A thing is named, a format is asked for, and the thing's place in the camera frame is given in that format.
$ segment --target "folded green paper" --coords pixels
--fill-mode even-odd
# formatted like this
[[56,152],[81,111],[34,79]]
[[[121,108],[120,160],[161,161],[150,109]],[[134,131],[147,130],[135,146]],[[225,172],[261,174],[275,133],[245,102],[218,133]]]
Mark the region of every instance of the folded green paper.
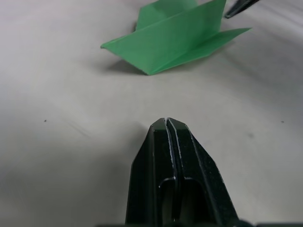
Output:
[[101,46],[148,75],[207,57],[246,32],[220,32],[226,0],[158,0],[142,7],[136,31]]

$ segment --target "green origami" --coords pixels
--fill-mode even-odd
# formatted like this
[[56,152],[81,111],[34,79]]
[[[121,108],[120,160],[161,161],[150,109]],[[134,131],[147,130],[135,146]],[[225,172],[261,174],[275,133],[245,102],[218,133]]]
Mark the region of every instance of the green origami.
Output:
[[220,32],[226,0],[158,0],[142,7],[136,31],[101,46],[148,75],[204,58],[249,28]]

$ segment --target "white surface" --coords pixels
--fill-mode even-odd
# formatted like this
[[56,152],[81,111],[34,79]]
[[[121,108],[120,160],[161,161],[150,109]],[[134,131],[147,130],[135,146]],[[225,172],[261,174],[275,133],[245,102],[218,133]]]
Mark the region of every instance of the white surface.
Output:
[[189,126],[241,218],[303,221],[303,2],[261,1],[223,21],[253,29],[206,61],[143,76],[99,46],[148,2],[0,1],[0,226],[123,223],[161,117]]

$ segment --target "black plastic part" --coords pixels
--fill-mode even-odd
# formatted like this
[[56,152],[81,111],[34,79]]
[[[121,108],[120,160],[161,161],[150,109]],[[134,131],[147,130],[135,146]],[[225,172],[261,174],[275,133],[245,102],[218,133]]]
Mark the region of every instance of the black plastic part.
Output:
[[215,162],[188,127],[162,118],[151,125],[133,162],[125,222],[172,221],[225,226],[238,216]]
[[233,16],[243,12],[260,0],[237,0],[231,9],[224,15],[225,18],[229,19]]

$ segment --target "green paper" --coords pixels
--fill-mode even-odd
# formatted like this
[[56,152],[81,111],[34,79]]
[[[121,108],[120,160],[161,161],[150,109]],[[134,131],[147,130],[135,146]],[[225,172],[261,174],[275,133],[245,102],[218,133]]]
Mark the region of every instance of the green paper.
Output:
[[141,9],[135,32],[101,48],[148,75],[207,57],[249,30],[219,31],[225,2],[196,6],[193,0],[158,0]]

